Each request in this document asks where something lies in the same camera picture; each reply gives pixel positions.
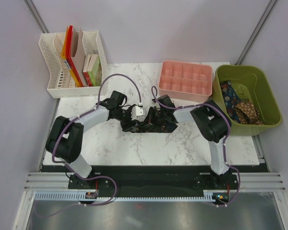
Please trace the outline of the black gold floral tie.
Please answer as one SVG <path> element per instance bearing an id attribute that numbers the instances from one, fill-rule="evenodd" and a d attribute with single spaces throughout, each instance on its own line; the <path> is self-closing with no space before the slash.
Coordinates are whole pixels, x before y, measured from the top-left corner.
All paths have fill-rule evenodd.
<path id="1" fill-rule="evenodd" d="M 178 127 L 174 123 L 169 122 L 161 122 L 161 123 L 151 123 L 148 121 L 128 121 L 120 122 L 120 126 L 123 132 L 130 132 L 130 133 L 172 133 Z"/>

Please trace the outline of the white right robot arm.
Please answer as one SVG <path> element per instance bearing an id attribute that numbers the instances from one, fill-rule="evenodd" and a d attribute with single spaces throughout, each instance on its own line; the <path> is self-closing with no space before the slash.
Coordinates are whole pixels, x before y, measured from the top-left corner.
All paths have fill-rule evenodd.
<path id="1" fill-rule="evenodd" d="M 168 95 L 154 100 L 159 107 L 150 107 L 144 120 L 145 132 L 171 133 L 178 123 L 194 122 L 202 136 L 208 141 L 211 154 L 210 183 L 222 188 L 230 178 L 230 167 L 226 160 L 226 139 L 231 122 L 218 105 L 209 99 L 202 104 L 175 107 Z"/>

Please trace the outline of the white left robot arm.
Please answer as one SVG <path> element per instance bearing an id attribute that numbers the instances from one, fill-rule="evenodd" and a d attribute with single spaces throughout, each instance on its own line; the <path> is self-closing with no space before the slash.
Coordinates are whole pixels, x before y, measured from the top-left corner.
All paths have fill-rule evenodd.
<path id="1" fill-rule="evenodd" d="M 81 155 L 83 135 L 86 131 L 110 119 L 127 120 L 128 124 L 137 122 L 144 115 L 142 102 L 123 108 L 127 96 L 113 91 L 109 98 L 98 101 L 96 105 L 74 118 L 58 116 L 46 141 L 46 150 L 52 154 L 54 163 L 63 163 L 66 168 L 79 177 L 84 188 L 92 188 L 96 177 L 92 166 Z"/>

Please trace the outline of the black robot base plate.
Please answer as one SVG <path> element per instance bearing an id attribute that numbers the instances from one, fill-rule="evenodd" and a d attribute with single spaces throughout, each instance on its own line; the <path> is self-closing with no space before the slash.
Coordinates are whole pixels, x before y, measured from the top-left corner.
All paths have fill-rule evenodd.
<path id="1" fill-rule="evenodd" d="M 238 187 L 235 170 L 226 179 L 217 179 L 208 166 L 94 166 L 92 181 L 84 181 L 64 166 L 42 166 L 43 173 L 64 173 L 69 189 L 96 189 L 100 197 L 194 197 L 205 190 Z"/>

